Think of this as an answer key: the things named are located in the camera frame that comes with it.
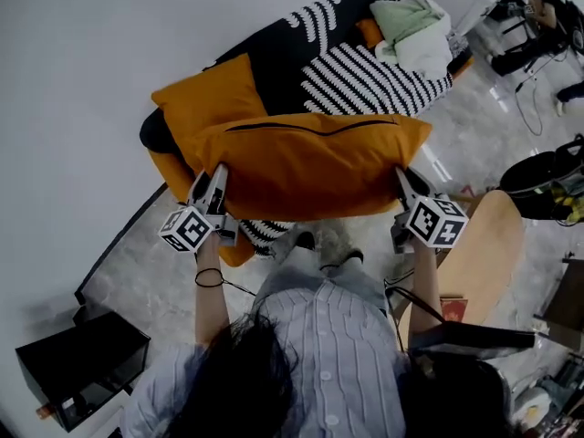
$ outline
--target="striped shirt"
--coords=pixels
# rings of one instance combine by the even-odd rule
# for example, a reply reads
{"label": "striped shirt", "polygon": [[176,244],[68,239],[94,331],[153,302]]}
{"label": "striped shirt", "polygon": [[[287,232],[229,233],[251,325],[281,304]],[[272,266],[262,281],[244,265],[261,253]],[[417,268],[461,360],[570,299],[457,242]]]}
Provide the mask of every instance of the striped shirt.
{"label": "striped shirt", "polygon": [[[404,362],[381,311],[329,280],[266,298],[262,314],[290,359],[296,392],[283,437],[403,437],[397,377]],[[200,346],[181,346],[144,372],[121,421],[124,438],[161,437],[186,402]]]}

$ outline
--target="black zipper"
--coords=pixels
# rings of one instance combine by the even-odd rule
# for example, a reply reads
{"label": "black zipper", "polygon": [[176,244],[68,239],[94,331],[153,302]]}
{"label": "black zipper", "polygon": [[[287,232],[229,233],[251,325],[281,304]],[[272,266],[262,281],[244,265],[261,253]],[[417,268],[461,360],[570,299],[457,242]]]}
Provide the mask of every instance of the black zipper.
{"label": "black zipper", "polygon": [[338,129],[336,131],[330,131],[330,132],[326,133],[323,131],[314,131],[314,130],[311,130],[310,128],[306,128],[306,127],[299,127],[298,125],[287,125],[285,123],[268,122],[268,123],[256,123],[254,125],[239,125],[237,127],[231,127],[229,130],[225,130],[225,132],[243,131],[243,130],[259,130],[262,128],[280,127],[280,128],[290,128],[293,130],[308,131],[309,133],[314,133],[315,135],[318,135],[318,136],[332,136],[332,135],[336,135],[337,133],[342,133],[343,131],[352,130],[354,128],[359,128],[359,127],[366,127],[367,125],[374,125],[376,123],[386,123],[388,125],[397,125],[397,123],[395,123],[394,121],[367,120],[367,121],[360,121],[359,123],[353,123],[352,125],[347,125],[346,127],[343,127],[343,128]]}

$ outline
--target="oval wooden table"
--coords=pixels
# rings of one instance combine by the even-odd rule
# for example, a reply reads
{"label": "oval wooden table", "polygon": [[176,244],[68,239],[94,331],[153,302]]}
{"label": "oval wooden table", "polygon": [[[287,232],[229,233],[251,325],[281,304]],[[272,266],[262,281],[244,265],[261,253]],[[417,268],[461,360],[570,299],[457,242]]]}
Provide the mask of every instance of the oval wooden table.
{"label": "oval wooden table", "polygon": [[[494,190],[476,198],[467,212],[470,220],[456,247],[438,267],[440,295],[468,299],[464,323],[480,325],[503,296],[522,254],[523,220],[511,198]],[[407,307],[400,322],[407,344]]]}

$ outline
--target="cube with fiducial markers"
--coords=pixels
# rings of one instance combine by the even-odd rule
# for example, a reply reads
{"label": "cube with fiducial markers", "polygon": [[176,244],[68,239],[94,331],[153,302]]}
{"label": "cube with fiducial markers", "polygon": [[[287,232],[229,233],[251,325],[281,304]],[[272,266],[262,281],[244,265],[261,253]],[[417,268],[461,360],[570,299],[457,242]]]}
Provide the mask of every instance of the cube with fiducial markers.
{"label": "cube with fiducial markers", "polygon": [[468,217],[455,202],[419,196],[406,227],[432,248],[453,248],[458,242]]}
{"label": "cube with fiducial markers", "polygon": [[170,213],[158,235],[177,252],[194,253],[213,227],[193,206]]}

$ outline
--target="black bracelet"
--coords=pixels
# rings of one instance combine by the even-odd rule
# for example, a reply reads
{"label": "black bracelet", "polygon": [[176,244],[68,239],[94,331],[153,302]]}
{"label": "black bracelet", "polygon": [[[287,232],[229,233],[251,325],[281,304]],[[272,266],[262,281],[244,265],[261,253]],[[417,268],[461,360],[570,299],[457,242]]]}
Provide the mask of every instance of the black bracelet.
{"label": "black bracelet", "polygon": [[[219,276],[221,277],[221,282],[219,284],[215,284],[214,286],[204,286],[203,284],[199,284],[199,281],[197,280],[199,278],[199,275],[201,275],[202,273],[206,273],[207,271],[217,271],[219,273]],[[208,287],[208,288],[219,287],[219,286],[223,285],[223,282],[224,282],[223,273],[221,272],[220,269],[217,269],[216,267],[208,267],[207,269],[203,269],[202,271],[199,271],[197,273],[197,275],[194,277],[194,283],[199,287]]]}

